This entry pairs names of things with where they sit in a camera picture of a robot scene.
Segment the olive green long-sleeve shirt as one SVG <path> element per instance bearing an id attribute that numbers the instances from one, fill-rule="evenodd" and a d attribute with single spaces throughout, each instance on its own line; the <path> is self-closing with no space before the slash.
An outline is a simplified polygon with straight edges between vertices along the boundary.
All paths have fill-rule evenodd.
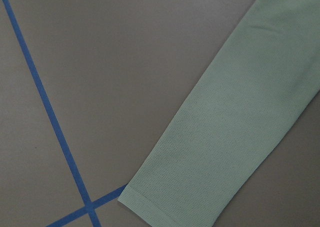
<path id="1" fill-rule="evenodd" d="M 320 89 L 320 0 L 256 0 L 119 196 L 153 227 L 211 227 Z"/>

